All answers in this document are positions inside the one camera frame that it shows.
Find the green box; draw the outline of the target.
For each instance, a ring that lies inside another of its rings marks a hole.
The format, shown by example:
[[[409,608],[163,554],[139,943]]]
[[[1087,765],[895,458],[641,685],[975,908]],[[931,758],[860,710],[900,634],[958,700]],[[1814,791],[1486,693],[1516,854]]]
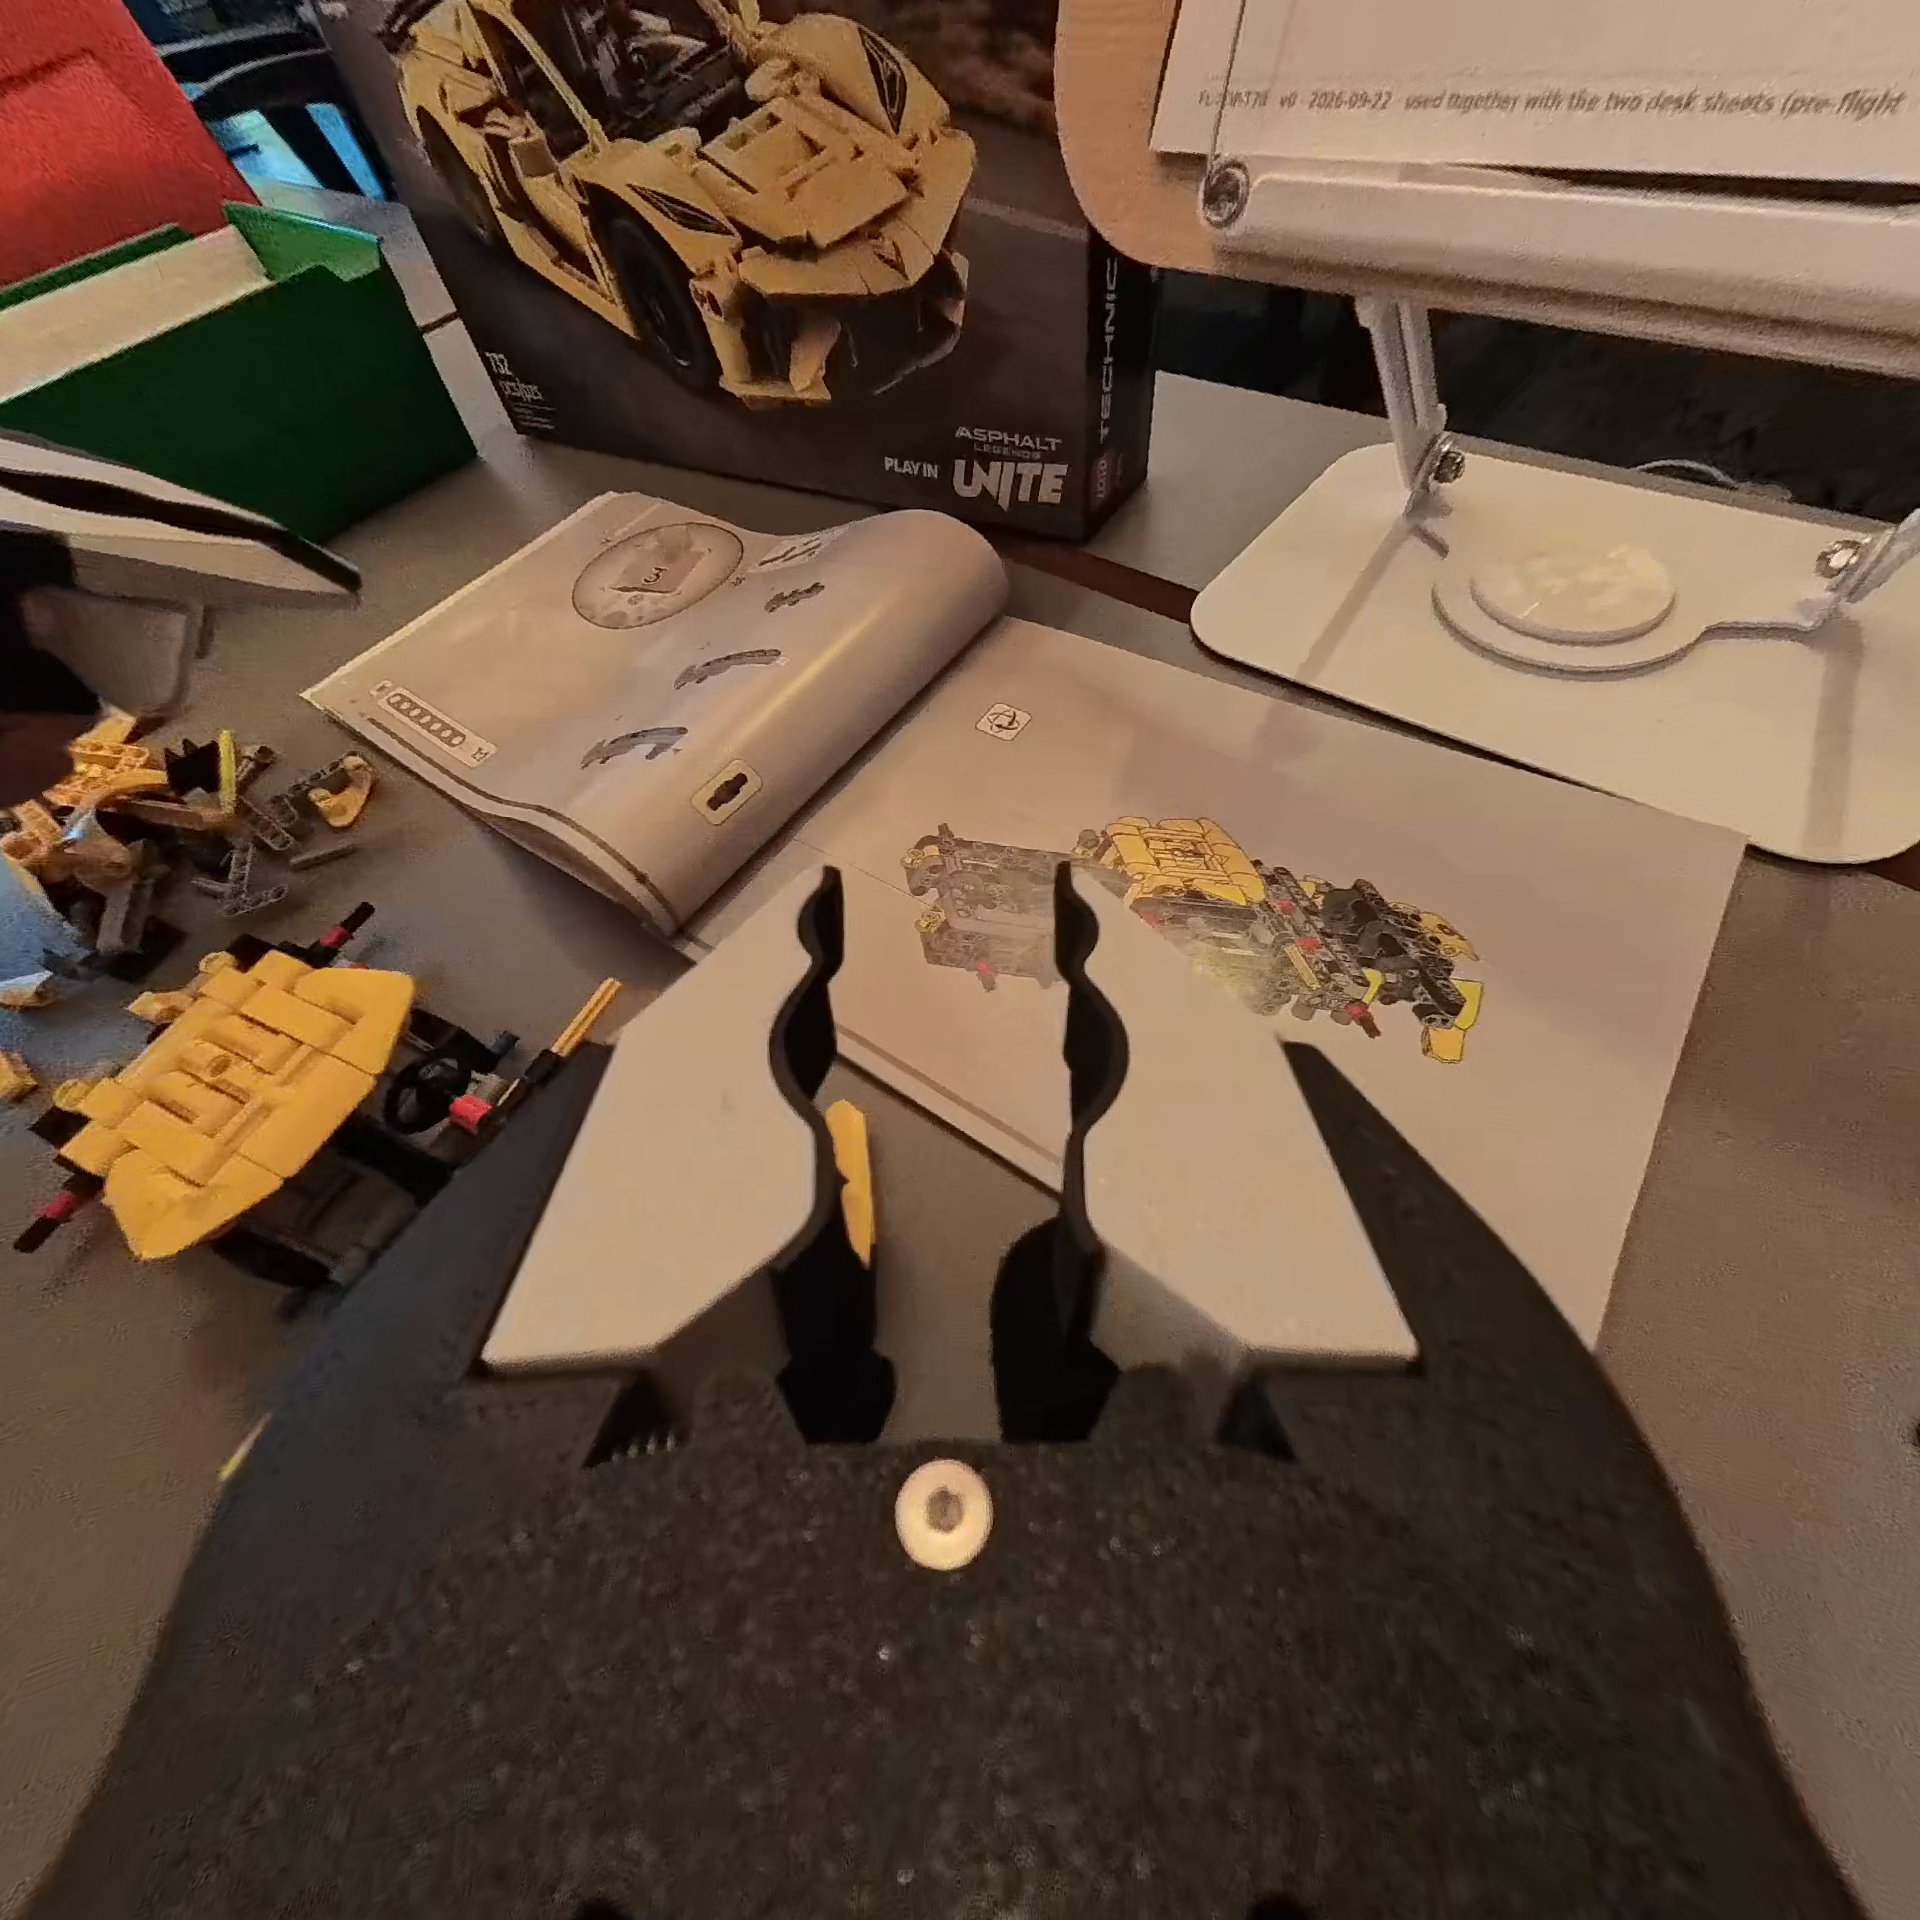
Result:
[[[273,285],[3,399],[4,431],[93,453],[324,543],[476,459],[380,243],[228,204]],[[4,285],[4,307],[179,244],[175,227]]]

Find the instruction booklet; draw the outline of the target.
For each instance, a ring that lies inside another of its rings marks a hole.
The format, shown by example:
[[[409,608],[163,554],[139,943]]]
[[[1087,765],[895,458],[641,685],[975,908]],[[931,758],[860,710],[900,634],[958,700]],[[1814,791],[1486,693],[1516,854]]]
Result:
[[[844,878],[849,1063],[1027,1176],[1067,1127],[1052,879],[1310,1043],[1595,1341],[1739,847],[1726,829],[1006,614],[939,512],[759,535],[603,493],[303,700],[707,952]]]

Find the printed paper sheet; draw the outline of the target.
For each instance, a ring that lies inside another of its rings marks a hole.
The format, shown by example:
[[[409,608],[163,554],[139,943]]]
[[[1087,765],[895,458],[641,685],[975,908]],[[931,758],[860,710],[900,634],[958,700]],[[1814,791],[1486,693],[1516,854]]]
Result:
[[[1916,2],[1189,2],[1165,156],[1912,184]]]

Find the grey desk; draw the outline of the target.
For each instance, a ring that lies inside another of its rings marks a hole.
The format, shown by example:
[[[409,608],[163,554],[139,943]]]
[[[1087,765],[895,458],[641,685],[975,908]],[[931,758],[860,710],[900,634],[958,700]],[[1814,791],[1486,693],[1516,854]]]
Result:
[[[766,531],[836,501],[518,438],[409,213],[270,184],[268,200],[387,244],[483,461],[342,542],[359,611],[235,616],[197,690],[302,765],[331,731],[299,688],[600,490]],[[1040,543],[1014,608],[1193,664],[1204,584],[1269,515],[1385,422],[1189,367],[1158,373],[1149,476],[1089,548]],[[613,908],[407,794],[339,878],[372,933],[445,970],[433,1005],[549,1034],[607,973],[636,996],[675,955]],[[1873,1915],[1916,1915],[1916,854],[1892,878],[1739,870],[1599,1356],[1686,1502],[1809,1814]],[[856,1071],[902,1365],[887,1438],[993,1436],[988,1287],[1049,1196]],[[319,1316],[219,1261],[127,1264],[70,1231],[4,1274],[4,1915],[24,1915],[121,1731],[216,1493]]]

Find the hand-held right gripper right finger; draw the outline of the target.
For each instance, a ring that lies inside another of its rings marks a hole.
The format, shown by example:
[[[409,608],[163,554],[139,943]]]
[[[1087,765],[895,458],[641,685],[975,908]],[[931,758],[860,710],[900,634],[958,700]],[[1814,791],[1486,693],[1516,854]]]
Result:
[[[1067,861],[1052,933],[1070,1117],[1059,1210],[991,1287],[999,1438],[1084,1443],[1118,1381],[1158,1367],[1198,1436],[1288,1454],[1281,1365],[1417,1356],[1294,1060]]]

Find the white document stand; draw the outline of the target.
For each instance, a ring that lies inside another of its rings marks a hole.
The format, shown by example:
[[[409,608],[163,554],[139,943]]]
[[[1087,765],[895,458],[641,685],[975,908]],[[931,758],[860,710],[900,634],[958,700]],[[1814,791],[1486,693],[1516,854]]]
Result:
[[[1147,266],[1350,296],[1391,445],[1335,461],[1199,590],[1270,678],[1531,770],[1879,866],[1917,839],[1916,515],[1809,512],[1465,451],[1432,311],[1916,378],[1916,183],[1165,156],[1180,5],[1062,5],[1055,114]]]

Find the pile of brick parts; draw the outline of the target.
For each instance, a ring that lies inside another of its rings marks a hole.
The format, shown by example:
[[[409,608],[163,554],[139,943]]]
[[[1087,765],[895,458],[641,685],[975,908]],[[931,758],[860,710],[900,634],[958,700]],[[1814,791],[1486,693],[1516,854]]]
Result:
[[[148,980],[185,943],[163,914],[169,888],[230,930],[279,912],[296,878],[353,851],[380,781],[348,751],[259,794],[270,746],[219,731],[169,748],[126,710],[65,754],[62,780],[4,810],[4,1016]]]

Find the white sheets stack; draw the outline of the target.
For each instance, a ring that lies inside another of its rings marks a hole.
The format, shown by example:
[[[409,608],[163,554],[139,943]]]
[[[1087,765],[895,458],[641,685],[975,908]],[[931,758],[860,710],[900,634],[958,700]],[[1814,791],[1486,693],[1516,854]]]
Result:
[[[246,237],[225,229],[24,294],[3,312],[3,399],[45,388],[271,285]]]

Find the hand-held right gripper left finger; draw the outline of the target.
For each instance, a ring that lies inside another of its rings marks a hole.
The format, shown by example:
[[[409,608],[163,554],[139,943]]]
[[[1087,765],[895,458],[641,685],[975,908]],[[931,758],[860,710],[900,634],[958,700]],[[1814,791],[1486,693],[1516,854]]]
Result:
[[[479,1362],[629,1372],[653,1424],[710,1375],[767,1374],[808,1443],[869,1444],[895,1402],[877,1347],[872,1144],[836,1058],[844,883],[811,866],[622,1029]]]

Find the red box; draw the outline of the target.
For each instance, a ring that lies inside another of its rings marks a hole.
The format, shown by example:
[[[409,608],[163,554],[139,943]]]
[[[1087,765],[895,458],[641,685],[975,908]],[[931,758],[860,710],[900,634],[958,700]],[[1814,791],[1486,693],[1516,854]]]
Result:
[[[253,200],[126,5],[3,5],[4,285]]]

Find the toy car set box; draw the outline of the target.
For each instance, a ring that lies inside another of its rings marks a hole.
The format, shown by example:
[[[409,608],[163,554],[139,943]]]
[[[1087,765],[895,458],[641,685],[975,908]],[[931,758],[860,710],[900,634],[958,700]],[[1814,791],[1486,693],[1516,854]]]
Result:
[[[1087,221],[1046,2],[350,2],[326,51],[516,430],[1085,539],[1151,270]]]

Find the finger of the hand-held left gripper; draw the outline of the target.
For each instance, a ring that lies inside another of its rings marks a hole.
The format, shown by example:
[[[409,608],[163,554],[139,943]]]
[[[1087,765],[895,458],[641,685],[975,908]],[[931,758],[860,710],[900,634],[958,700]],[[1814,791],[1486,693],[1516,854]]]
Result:
[[[288,562],[326,559],[324,547],[252,510],[37,437],[3,435],[3,491],[40,510],[163,526],[175,535],[248,542]]]
[[[353,600],[360,572],[246,516],[214,533],[150,518],[4,512],[4,695],[52,664],[96,706],[169,716],[223,608]]]

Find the yellow black toy brick car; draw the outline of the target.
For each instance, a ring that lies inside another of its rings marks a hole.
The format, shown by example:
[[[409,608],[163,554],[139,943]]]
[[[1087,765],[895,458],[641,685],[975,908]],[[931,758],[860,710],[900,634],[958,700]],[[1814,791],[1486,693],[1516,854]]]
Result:
[[[143,1047],[64,1080],[31,1122],[59,1184],[9,1255],[99,1214],[143,1264],[207,1251],[299,1299],[342,1292],[587,1054],[623,992],[603,979],[520,1052],[351,957],[375,912],[357,902],[311,942],[238,935],[183,987],[132,999]]]

